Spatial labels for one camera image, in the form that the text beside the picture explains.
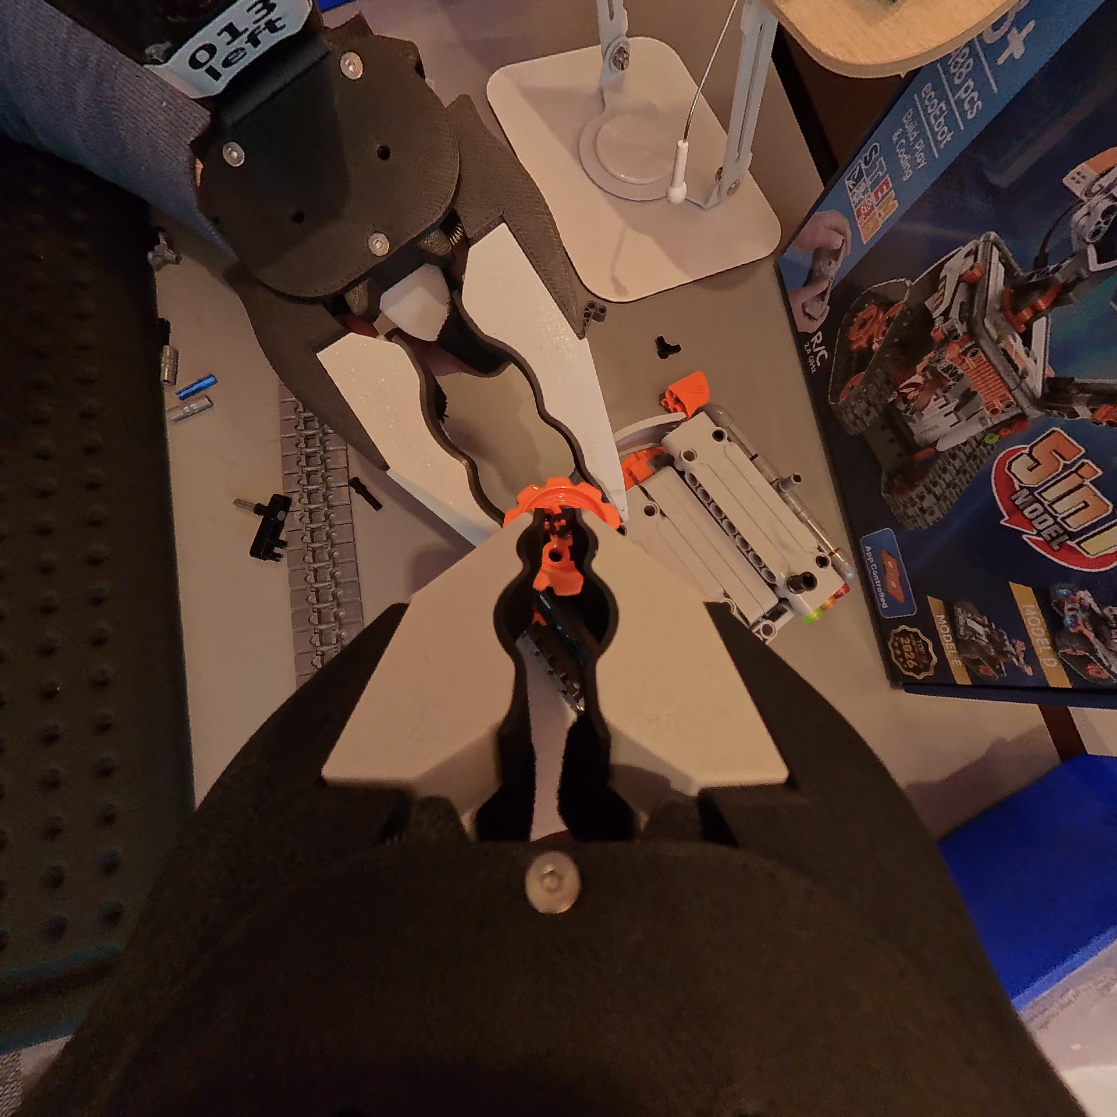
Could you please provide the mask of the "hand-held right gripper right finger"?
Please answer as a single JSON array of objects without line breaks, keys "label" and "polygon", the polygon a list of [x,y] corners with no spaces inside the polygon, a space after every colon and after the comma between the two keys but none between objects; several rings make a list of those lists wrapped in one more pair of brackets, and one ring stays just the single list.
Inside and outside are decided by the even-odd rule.
[{"label": "hand-held right gripper right finger", "polygon": [[600,520],[577,520],[579,563],[606,607],[577,724],[577,830],[636,830],[673,797],[782,787],[787,764],[717,628],[725,608]]}]

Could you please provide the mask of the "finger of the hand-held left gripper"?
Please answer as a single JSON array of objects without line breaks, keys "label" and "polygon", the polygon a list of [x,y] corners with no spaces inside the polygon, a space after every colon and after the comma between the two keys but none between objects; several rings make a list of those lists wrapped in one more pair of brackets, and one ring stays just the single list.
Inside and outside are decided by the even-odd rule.
[{"label": "finger of the hand-held left gripper", "polygon": [[621,467],[591,343],[579,338],[507,225],[466,254],[434,374],[436,418],[505,504],[544,476],[576,472],[614,504]]},{"label": "finger of the hand-held left gripper", "polygon": [[438,378],[399,339],[349,333],[317,355],[406,494],[468,541],[503,525],[513,472],[528,462],[512,373]]}]

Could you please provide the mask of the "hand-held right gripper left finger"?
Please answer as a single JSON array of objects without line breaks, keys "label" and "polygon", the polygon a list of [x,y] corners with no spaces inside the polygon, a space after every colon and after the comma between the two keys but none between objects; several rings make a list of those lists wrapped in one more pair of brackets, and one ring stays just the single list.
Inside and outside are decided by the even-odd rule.
[{"label": "hand-held right gripper left finger", "polygon": [[520,515],[423,587],[372,669],[325,762],[331,787],[443,798],[476,830],[531,830],[536,756],[524,664],[497,607],[535,577]]}]

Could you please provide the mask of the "orange gear wheel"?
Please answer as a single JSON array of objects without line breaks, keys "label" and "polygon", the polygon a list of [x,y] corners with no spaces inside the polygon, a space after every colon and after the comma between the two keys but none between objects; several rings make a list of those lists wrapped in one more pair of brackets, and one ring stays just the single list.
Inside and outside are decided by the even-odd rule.
[{"label": "orange gear wheel", "polygon": [[588,512],[612,529],[620,531],[622,527],[620,512],[593,484],[565,478],[551,478],[543,484],[531,484],[523,490],[507,511],[504,524],[508,525],[519,516],[536,511],[543,511],[551,518],[565,512]]}]

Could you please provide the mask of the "orange pin connector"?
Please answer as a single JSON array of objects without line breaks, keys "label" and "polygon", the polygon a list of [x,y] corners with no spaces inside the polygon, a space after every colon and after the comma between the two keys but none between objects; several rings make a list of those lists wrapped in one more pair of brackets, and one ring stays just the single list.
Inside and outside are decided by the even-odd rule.
[{"label": "orange pin connector", "polygon": [[551,592],[556,597],[575,597],[583,592],[584,577],[572,553],[575,545],[573,510],[548,510],[544,527],[547,539],[541,551],[540,571],[535,576],[537,593]]}]

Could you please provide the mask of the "grey toy robot vehicle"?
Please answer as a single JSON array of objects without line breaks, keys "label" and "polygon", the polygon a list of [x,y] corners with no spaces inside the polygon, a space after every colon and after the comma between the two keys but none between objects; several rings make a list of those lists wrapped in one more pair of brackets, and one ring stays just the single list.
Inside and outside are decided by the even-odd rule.
[{"label": "grey toy robot vehicle", "polygon": [[773,468],[704,373],[669,385],[661,407],[616,434],[630,539],[765,644],[850,593],[856,572],[798,496],[801,475]]}]

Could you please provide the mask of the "blue plastic bin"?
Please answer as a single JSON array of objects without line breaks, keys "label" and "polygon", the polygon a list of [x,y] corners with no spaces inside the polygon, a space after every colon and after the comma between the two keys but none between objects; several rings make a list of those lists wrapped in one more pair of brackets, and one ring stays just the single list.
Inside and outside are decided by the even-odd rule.
[{"label": "blue plastic bin", "polygon": [[1017,1010],[1116,938],[1116,758],[1084,754],[939,839]]}]

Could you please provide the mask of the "person's left forearm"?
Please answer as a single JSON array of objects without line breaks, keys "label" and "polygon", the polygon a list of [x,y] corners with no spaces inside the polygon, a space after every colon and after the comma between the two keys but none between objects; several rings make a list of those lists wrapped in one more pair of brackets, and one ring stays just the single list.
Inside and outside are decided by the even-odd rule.
[{"label": "person's left forearm", "polygon": [[1,132],[134,194],[234,258],[200,205],[192,143],[209,123],[200,104],[49,4],[3,3]]}]

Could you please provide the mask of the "white book stand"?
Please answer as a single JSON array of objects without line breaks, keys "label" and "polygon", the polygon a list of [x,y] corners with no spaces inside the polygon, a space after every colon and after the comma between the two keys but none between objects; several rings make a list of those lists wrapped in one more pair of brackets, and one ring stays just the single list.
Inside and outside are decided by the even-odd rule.
[{"label": "white book stand", "polygon": [[750,174],[778,19],[733,3],[738,23],[724,129],[678,53],[628,32],[624,3],[596,3],[600,47],[504,65],[485,93],[547,201],[583,285],[633,302],[762,260],[781,240]]}]

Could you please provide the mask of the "black lever with grey axle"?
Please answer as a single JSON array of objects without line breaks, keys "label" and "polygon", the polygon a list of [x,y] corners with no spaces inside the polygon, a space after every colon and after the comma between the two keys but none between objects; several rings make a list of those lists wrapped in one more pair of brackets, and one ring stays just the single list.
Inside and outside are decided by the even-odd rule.
[{"label": "black lever with grey axle", "polygon": [[259,525],[249,545],[249,556],[258,561],[283,561],[287,548],[285,529],[293,506],[291,498],[285,494],[274,494],[267,504],[237,498],[233,506],[259,519]]}]

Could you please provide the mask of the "black dimpled mat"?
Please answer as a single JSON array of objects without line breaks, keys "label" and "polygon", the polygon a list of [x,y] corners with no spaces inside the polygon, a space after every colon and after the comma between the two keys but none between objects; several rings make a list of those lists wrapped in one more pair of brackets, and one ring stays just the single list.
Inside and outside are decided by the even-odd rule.
[{"label": "black dimpled mat", "polygon": [[71,1032],[193,809],[144,202],[1,148],[1,1044]]}]

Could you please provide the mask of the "robot kit box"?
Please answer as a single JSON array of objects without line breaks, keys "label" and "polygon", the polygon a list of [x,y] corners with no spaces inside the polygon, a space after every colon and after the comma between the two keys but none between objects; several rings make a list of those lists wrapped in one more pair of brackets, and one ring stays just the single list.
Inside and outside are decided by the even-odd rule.
[{"label": "robot kit box", "polygon": [[882,658],[1114,709],[1116,3],[911,75],[778,264]]}]

